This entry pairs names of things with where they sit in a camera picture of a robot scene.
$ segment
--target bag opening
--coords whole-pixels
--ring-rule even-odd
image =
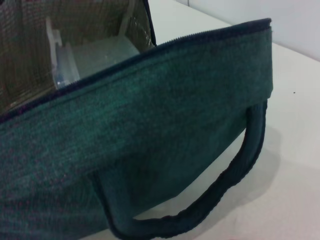
[[[152,47],[143,0],[5,0],[0,114]]]

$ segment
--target black handle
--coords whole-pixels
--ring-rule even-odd
[[[241,149],[229,167],[220,174],[202,196],[176,216],[147,220],[128,218],[128,213],[126,214],[124,208],[129,206],[127,204],[129,200],[126,197],[117,197],[119,195],[116,193],[117,190],[125,191],[126,189],[125,185],[121,188],[121,184],[124,184],[121,169],[111,167],[107,174],[105,171],[101,174],[94,174],[92,176],[94,191],[103,206],[108,226],[113,234],[122,240],[171,238],[186,233],[200,224],[226,191],[238,184],[258,159],[265,138],[266,110],[267,102],[247,109],[246,131]]]

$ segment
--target lunch bag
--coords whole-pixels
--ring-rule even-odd
[[[147,0],[2,0],[0,239],[110,229],[149,240],[200,224],[263,147],[270,22],[157,46]],[[244,130],[187,209],[134,218],[181,193]]]

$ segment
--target white table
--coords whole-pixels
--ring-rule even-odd
[[[227,27],[172,0],[149,0],[157,43]],[[274,91],[257,164],[208,218],[175,240],[320,239],[320,62],[273,44]],[[238,152],[240,136],[178,197],[139,218],[175,215],[197,199]],[[86,240],[115,240],[109,230]]]

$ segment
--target white wall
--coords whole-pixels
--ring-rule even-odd
[[[320,0],[189,0],[189,4],[230,24],[272,18],[275,43],[320,61]]]

